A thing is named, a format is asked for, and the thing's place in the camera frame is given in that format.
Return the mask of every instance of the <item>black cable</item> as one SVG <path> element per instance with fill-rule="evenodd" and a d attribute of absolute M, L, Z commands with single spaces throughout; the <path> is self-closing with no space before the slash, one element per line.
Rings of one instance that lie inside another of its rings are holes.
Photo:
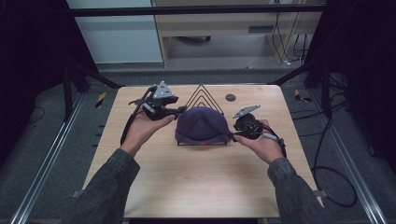
<path fill-rule="evenodd" d="M 30 121 L 30 122 L 28 123 L 29 125 L 38 122 L 39 120 L 41 120 L 42 118 L 44 118 L 44 115 L 46 115 L 46 110 L 45 110 L 43 107 L 41 107 L 41 106 L 36 106 L 35 109 L 41 109 L 41 110 L 43 111 L 43 114 L 40 116 L 40 118 L 35 119 L 35 120 L 33 120 L 33 121 Z"/>
<path fill-rule="evenodd" d="M 279 1 L 279 0 L 275 0 L 275 3 L 276 3 L 276 4 L 280 4 L 280 1 Z M 280 43 L 282 44 L 283 53 L 285 54 L 286 58 L 289 59 L 289 63 L 298 61 L 298 59 L 291 59 L 291 58 L 289 58 L 288 54 L 286 53 L 285 45 L 283 44 L 283 39 L 282 39 L 282 35 L 280 34 L 279 25 L 278 25 L 278 24 L 279 24 L 279 12 L 276 13 L 276 23 L 275 23 L 275 26 L 274 26 L 274 30 L 273 30 L 273 32 L 272 32 L 272 40 L 273 40 L 274 48 L 275 48 L 275 50 L 276 50 L 277 57 L 278 57 L 279 60 L 283 63 L 282 58 L 280 57 L 279 51 L 277 50 L 277 47 L 276 47 L 276 44 L 275 44 L 275 31 L 276 31 L 276 30 L 277 30 L 278 35 L 279 35 Z"/>
<path fill-rule="evenodd" d="M 341 81 L 335 77 L 332 77 L 332 76 L 330 76 L 330 81 L 337 89 L 339 89 L 341 91 L 347 90 L 347 85 L 343 81 Z"/>
<path fill-rule="evenodd" d="M 321 58 L 323 58 L 322 54 L 323 52 L 327 51 L 327 48 L 329 47 L 329 43 L 334 39 L 334 37 L 336 36 L 337 32 L 341 29 L 342 25 L 345 23 L 345 21 L 348 19 L 348 17 L 350 16 L 350 14 L 352 13 L 353 9 L 355 8 L 355 6 L 358 4 L 359 0 L 356 0 L 354 2 L 354 5 L 352 6 L 352 8 L 348 11 L 348 13 L 345 15 L 345 17 L 341 20 L 341 22 L 339 22 L 335 29 L 328 35 L 328 38 L 324 41 L 324 43 L 320 46 L 320 48 L 317 50 L 317 52 L 314 54 L 313 57 L 311 57 L 311 60 L 308 62 L 309 65 L 306 67 L 299 67 L 295 70 L 293 70 L 292 72 L 288 73 L 287 75 L 272 81 L 272 82 L 268 82 L 267 84 L 269 85 L 282 85 L 283 83 L 285 83 L 286 81 L 290 80 L 293 77 L 296 77 L 298 75 L 300 75 L 302 72 L 306 71 L 306 68 L 310 67 L 311 65 L 313 65 L 314 63 L 317 63 L 318 61 L 320 61 Z"/>
<path fill-rule="evenodd" d="M 347 101 L 343 101 L 343 102 L 341 102 L 340 104 L 334 105 L 334 106 L 331 107 L 331 109 L 334 109 L 334 108 L 336 108 L 337 106 L 343 105 L 343 104 L 346 103 L 346 102 L 347 102 Z M 303 116 L 303 117 L 299 117 L 299 118 L 294 118 L 294 119 L 292 119 L 292 120 L 307 119 L 307 118 L 311 118 L 311 117 L 314 117 L 314 116 L 316 116 L 316 115 L 322 114 L 322 113 L 324 113 L 324 112 L 325 112 L 325 111 L 319 111 L 318 113 L 310 114 L 310 115 Z"/>
<path fill-rule="evenodd" d="M 336 94 L 334 94 L 334 95 L 331 97 L 332 101 L 334 101 L 334 98 L 335 98 L 336 96 L 338 96 L 338 95 L 343 95 L 344 98 L 346 98 L 346 93 L 345 93 L 344 91 L 339 91 L 339 92 L 337 92 Z M 335 108 L 335 110 L 334 110 L 333 112 L 337 112 L 340 108 L 341 108 L 341 107 Z"/>
<path fill-rule="evenodd" d="M 318 135 L 318 134 L 322 134 L 323 132 L 320 132 L 320 133 L 308 133 L 308 134 L 301 134 L 301 135 L 298 135 L 299 137 L 307 137 L 307 136 L 313 136 L 313 135 Z"/>
<path fill-rule="evenodd" d="M 152 91 L 155 91 L 155 88 L 156 88 L 155 86 L 148 88 L 148 90 L 146 90 L 146 92 L 143 94 L 142 98 L 134 100 L 128 104 L 128 105 L 135 104 L 136 108 L 134 109 L 134 113 L 129 117 L 128 121 L 125 124 L 124 130 L 122 132 L 122 136 L 120 139 L 121 145 L 126 138 L 126 134 L 128 133 L 129 128 L 131 127 L 132 123 L 134 122 L 134 118 L 136 118 L 136 115 L 140 113 L 140 111 L 139 111 L 140 107 L 142 106 L 142 104 L 144 104 L 146 102 L 146 98 L 147 98 L 148 94 Z"/>
<path fill-rule="evenodd" d="M 296 50 L 297 50 L 296 45 L 297 45 L 297 42 L 298 42 L 298 39 L 299 39 L 299 38 L 300 38 L 300 35 L 297 35 L 296 40 L 294 41 L 293 55 L 294 55 L 295 57 L 298 57 L 298 55 L 296 54 Z"/>
<path fill-rule="evenodd" d="M 297 110 L 297 111 L 290 111 L 290 113 L 295 114 L 295 113 L 301 113 L 301 112 L 306 112 L 306 111 L 316 111 L 316 110 Z"/>
<path fill-rule="evenodd" d="M 276 135 L 276 133 L 274 132 L 274 130 L 272 130 L 272 129 L 270 128 L 270 126 L 268 126 L 268 125 L 265 125 L 265 124 L 262 124 L 262 123 L 258 124 L 258 123 L 250 122 L 250 121 L 243 121 L 243 122 L 241 122 L 241 123 L 250 124 L 250 125 L 254 125 L 254 126 L 259 126 L 259 125 L 260 125 L 260 127 L 264 128 L 264 129 L 265 129 L 266 131 L 268 131 L 270 134 L 272 134 L 272 135 L 274 135 L 275 137 L 279 138 L 279 137 Z"/>
<path fill-rule="evenodd" d="M 323 143 L 324 136 L 325 136 L 325 134 L 326 134 L 326 131 L 330 128 L 331 125 L 332 125 L 332 119 L 328 119 L 327 124 L 326 124 L 326 127 L 324 128 L 323 133 L 322 133 L 322 136 L 320 137 L 320 140 L 319 140 L 319 143 L 318 143 L 318 149 L 317 149 L 317 153 L 316 153 L 316 155 L 315 155 L 314 166 L 311 168 L 311 171 L 313 172 L 314 181 L 315 181 L 316 185 L 318 186 L 318 190 L 322 190 L 322 188 L 320 187 L 320 184 L 319 184 L 319 182 L 318 182 L 318 179 L 317 179 L 317 170 L 318 170 L 318 169 L 329 170 L 329 171 L 335 172 L 336 174 L 338 174 L 338 175 L 340 175 L 341 177 L 343 177 L 343 178 L 346 180 L 346 182 L 350 185 L 350 187 L 352 187 L 353 196 L 354 196 L 354 199 L 353 199 L 352 203 L 339 203 L 339 202 L 337 202 L 335 199 L 333 199 L 333 198 L 330 197 L 330 196 L 327 196 L 326 198 L 327 198 L 329 201 L 331 201 L 332 203 L 335 203 L 335 204 L 337 204 L 337 205 L 339 205 L 339 206 L 342 206 L 342 207 L 352 207 L 352 206 L 355 205 L 356 202 L 358 201 L 358 194 L 357 194 L 357 192 L 356 192 L 356 190 L 355 190 L 355 187 L 354 187 L 354 186 L 352 185 L 352 183 L 350 182 L 350 180 L 347 179 L 347 177 L 344 176 L 343 174 L 341 174 L 339 171 L 337 171 L 337 170 L 335 170 L 335 169 L 333 169 L 333 168 L 326 167 L 326 166 L 317 166 L 317 164 L 318 164 L 318 155 L 319 155 L 319 152 L 320 152 L 321 145 L 322 145 L 322 143 Z"/>
<path fill-rule="evenodd" d="M 306 57 L 306 55 L 305 55 L 306 38 L 307 38 L 307 35 L 305 35 L 305 37 L 304 37 L 303 53 L 300 58 L 300 60 L 303 60 L 303 63 L 305 63 L 305 57 Z"/>

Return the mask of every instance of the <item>table surface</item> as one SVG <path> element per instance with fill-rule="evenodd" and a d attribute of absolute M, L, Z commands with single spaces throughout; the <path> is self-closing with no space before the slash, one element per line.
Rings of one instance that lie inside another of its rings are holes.
<path fill-rule="evenodd" d="M 185 105 L 198 86 L 169 86 L 179 97 L 168 108 Z M 134 111 L 132 100 L 148 87 L 121 88 L 114 101 L 84 188 L 92 176 L 120 146 L 125 123 Z M 297 173 L 316 189 L 284 96 L 278 86 L 205 86 L 219 104 L 234 132 L 232 118 L 241 107 L 261 105 L 252 112 L 268 119 L 285 139 L 288 159 Z M 225 96 L 233 94 L 229 102 Z M 222 146 L 178 146 L 177 122 L 156 132 L 142 146 L 136 161 L 141 170 L 131 186 L 125 217 L 279 217 L 268 165 L 239 143 Z"/>

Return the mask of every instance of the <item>purple cap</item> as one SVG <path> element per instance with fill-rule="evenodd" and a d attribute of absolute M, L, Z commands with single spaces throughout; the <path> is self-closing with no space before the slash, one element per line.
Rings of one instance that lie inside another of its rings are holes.
<path fill-rule="evenodd" d="M 227 120 L 219 111 L 196 106 L 178 117 L 175 138 L 192 145 L 227 144 L 231 140 L 230 132 Z"/>

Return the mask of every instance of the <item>black metal pole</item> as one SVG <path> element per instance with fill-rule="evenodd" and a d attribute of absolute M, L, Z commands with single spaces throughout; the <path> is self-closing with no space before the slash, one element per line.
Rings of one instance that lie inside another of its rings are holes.
<path fill-rule="evenodd" d="M 330 71 L 329 60 L 325 59 L 323 62 L 321 106 L 328 119 L 332 118 L 332 102 L 330 99 Z"/>
<path fill-rule="evenodd" d="M 222 13 L 265 13 L 265 12 L 315 12 L 326 10 L 326 4 L 300 5 L 236 5 L 236 6 L 192 6 L 192 7 L 118 7 L 79 8 L 49 11 L 49 13 L 71 14 L 74 17 L 141 16 L 175 14 L 222 14 Z"/>
<path fill-rule="evenodd" d="M 120 85 L 120 84 L 117 84 L 117 83 L 115 83 L 115 82 L 113 82 L 113 81 L 108 80 L 108 79 L 105 78 L 105 77 L 102 77 L 100 74 L 97 74 L 97 73 L 93 72 L 91 69 L 88 69 L 88 68 L 84 67 L 84 66 L 81 65 L 81 64 L 75 63 L 74 66 L 75 66 L 75 68 L 76 68 L 77 70 L 79 70 L 81 73 L 86 74 L 87 76 L 90 76 L 90 77 L 95 78 L 96 80 L 98 80 L 98 81 L 104 83 L 105 85 L 107 85 L 107 86 L 110 87 L 110 88 L 119 89 L 119 88 L 121 88 L 121 87 L 124 87 L 124 86 L 122 86 L 122 85 Z"/>
<path fill-rule="evenodd" d="M 72 87 L 70 76 L 68 74 L 67 66 L 63 70 L 64 75 L 64 121 L 70 118 L 73 111 L 73 100 L 72 100 Z"/>

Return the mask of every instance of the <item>metal frame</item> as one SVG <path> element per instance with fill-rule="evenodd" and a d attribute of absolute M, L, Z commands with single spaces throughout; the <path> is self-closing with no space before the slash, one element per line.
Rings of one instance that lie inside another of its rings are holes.
<path fill-rule="evenodd" d="M 29 217 L 33 206 L 35 205 L 35 201 L 37 200 L 38 195 L 40 194 L 41 190 L 44 187 L 44 184 L 46 183 L 47 177 L 50 174 L 50 170 L 52 169 L 52 166 L 55 163 L 62 146 L 64 145 L 64 140 L 66 139 L 71 127 L 73 126 L 78 111 L 80 110 L 84 96 L 85 93 L 78 94 L 78 98 L 74 103 L 73 112 L 71 113 L 70 118 L 62 125 L 61 130 L 58 132 L 49 150 L 49 153 L 47 154 L 46 159 L 44 159 L 40 170 L 35 176 L 35 180 L 23 197 L 23 201 L 21 202 L 21 205 L 18 207 L 17 211 L 14 213 L 10 223 L 25 223 L 27 218 Z"/>
<path fill-rule="evenodd" d="M 84 9 L 70 9 L 70 10 L 49 10 L 45 13 L 62 15 L 72 15 L 73 17 L 106 17 L 106 16 L 139 16 L 139 15 L 175 15 L 175 14 L 222 14 L 222 13 L 270 13 L 270 12 L 315 12 L 326 10 L 326 4 L 309 4 L 309 5 L 240 5 L 240 6 L 196 6 L 196 7 L 123 7 L 123 8 L 84 8 Z M 64 74 L 64 84 L 66 87 L 70 85 L 70 79 Z M 70 118 L 67 119 L 61 130 L 58 132 L 52 147 L 46 159 L 43 161 L 40 170 L 38 171 L 35 180 L 23 198 L 21 205 L 13 215 L 11 222 L 25 223 L 30 215 L 30 212 L 35 205 L 50 170 L 55 163 L 59 152 L 62 149 L 64 140 L 66 139 L 71 127 L 76 119 L 81 103 L 84 98 L 84 93 L 79 93 L 75 101 Z"/>
<path fill-rule="evenodd" d="M 194 6 L 194 7 L 118 7 L 79 8 L 52 10 L 48 13 L 67 14 L 74 17 L 180 15 L 180 14 L 222 14 L 222 13 L 267 13 L 267 12 L 316 12 L 327 9 L 326 4 L 287 5 L 236 5 L 236 6 Z"/>

